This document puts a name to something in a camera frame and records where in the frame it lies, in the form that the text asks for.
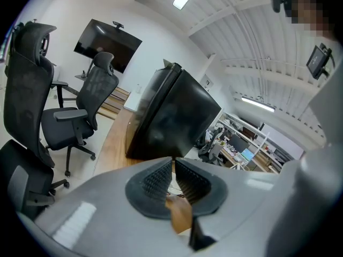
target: wall-mounted tv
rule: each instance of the wall-mounted tv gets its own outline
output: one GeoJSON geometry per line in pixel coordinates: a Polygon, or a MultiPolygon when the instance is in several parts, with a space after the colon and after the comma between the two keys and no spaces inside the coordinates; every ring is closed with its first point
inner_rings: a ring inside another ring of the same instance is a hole
{"type": "Polygon", "coordinates": [[[124,73],[140,44],[141,40],[131,34],[92,19],[82,33],[74,51],[92,59],[101,51],[112,53],[114,55],[111,63],[113,68],[124,73]]]}

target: office chair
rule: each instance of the office chair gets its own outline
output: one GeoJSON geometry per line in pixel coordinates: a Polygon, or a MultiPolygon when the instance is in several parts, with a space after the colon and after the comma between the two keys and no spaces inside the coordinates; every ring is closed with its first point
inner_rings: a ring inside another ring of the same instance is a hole
{"type": "Polygon", "coordinates": [[[2,184],[8,188],[8,196],[16,211],[31,219],[55,202],[49,191],[67,184],[66,180],[52,184],[52,168],[14,140],[0,149],[0,170],[2,184]]]}
{"type": "MultiPolygon", "coordinates": [[[[4,146],[0,161],[7,172],[4,181],[6,184],[10,181],[19,164],[27,168],[24,161],[27,157],[42,172],[38,177],[32,177],[31,171],[28,171],[28,188],[31,188],[31,182],[36,183],[34,192],[41,194],[41,198],[48,196],[48,191],[55,194],[55,188],[60,185],[69,187],[66,179],[51,184],[54,174],[49,167],[53,168],[55,163],[39,138],[41,116],[54,76],[52,63],[41,55],[41,42],[55,29],[54,26],[29,23],[17,33],[7,69],[4,102],[7,132],[27,148],[25,152],[19,151],[14,142],[4,146]]],[[[31,210],[29,214],[34,216],[37,212],[31,210]]]]}
{"type": "Polygon", "coordinates": [[[218,157],[217,153],[217,148],[215,151],[212,152],[211,148],[213,145],[214,140],[218,136],[218,134],[222,132],[222,128],[218,128],[213,132],[213,136],[211,138],[211,141],[208,142],[201,150],[198,152],[198,157],[205,163],[210,163],[210,164],[217,164],[218,161],[222,162],[223,160],[218,157]]]}
{"type": "Polygon", "coordinates": [[[198,141],[195,143],[194,147],[196,147],[197,149],[202,149],[203,147],[205,147],[206,145],[205,139],[206,139],[206,131],[200,136],[198,141]]]}
{"type": "MultiPolygon", "coordinates": [[[[94,57],[94,66],[76,98],[78,108],[64,108],[63,102],[59,102],[60,108],[43,112],[42,129],[48,144],[46,149],[59,150],[68,147],[64,173],[67,177],[70,177],[69,160],[73,147],[90,154],[91,159],[95,160],[95,153],[84,147],[84,139],[92,136],[98,129],[96,113],[119,83],[110,67],[113,58],[108,52],[100,52],[94,57]]],[[[60,88],[60,93],[62,87],[68,86],[64,82],[55,85],[57,89],[60,88]]]]}

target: wooden table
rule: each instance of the wooden table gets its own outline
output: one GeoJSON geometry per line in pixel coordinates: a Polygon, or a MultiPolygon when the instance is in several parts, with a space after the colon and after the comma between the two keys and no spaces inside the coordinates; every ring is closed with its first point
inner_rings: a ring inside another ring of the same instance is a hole
{"type": "Polygon", "coordinates": [[[102,145],[94,175],[129,167],[143,161],[127,158],[125,154],[126,129],[132,114],[133,112],[127,109],[121,109],[118,113],[102,145]]]}
{"type": "Polygon", "coordinates": [[[233,159],[233,157],[230,155],[230,153],[227,152],[225,149],[222,149],[220,152],[221,152],[222,155],[224,155],[224,157],[225,157],[227,160],[229,160],[229,161],[231,162],[232,166],[238,164],[238,162],[236,162],[236,161],[233,159]]]}
{"type": "MultiPolygon", "coordinates": [[[[124,108],[118,113],[103,143],[94,175],[142,162],[142,160],[127,158],[125,154],[126,129],[132,114],[132,111],[124,108]]],[[[166,206],[171,211],[172,225],[177,233],[191,227],[192,208],[185,198],[167,197],[166,206]]]]}

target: chair armrest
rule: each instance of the chair armrest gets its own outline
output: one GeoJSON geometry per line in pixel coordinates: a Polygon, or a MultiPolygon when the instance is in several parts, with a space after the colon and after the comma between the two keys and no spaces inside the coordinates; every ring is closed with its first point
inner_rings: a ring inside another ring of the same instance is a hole
{"type": "Polygon", "coordinates": [[[62,108],[63,107],[62,87],[67,87],[68,83],[55,80],[51,83],[51,88],[54,88],[55,86],[57,87],[58,104],[59,104],[59,107],[62,108]]]}
{"type": "Polygon", "coordinates": [[[68,86],[68,83],[55,80],[55,81],[53,81],[53,83],[52,83],[51,85],[52,85],[52,86],[67,87],[67,86],[68,86]]]}
{"type": "Polygon", "coordinates": [[[58,122],[74,121],[78,119],[83,119],[88,116],[87,110],[76,109],[76,110],[65,110],[54,113],[54,118],[58,122]]]}
{"type": "Polygon", "coordinates": [[[82,138],[82,132],[80,129],[80,120],[86,118],[88,116],[87,110],[85,109],[78,109],[78,110],[66,110],[66,111],[59,111],[54,113],[54,118],[58,122],[65,122],[71,121],[73,125],[73,130],[75,137],[77,139],[77,144],[79,146],[84,145],[84,140],[82,138]]]}

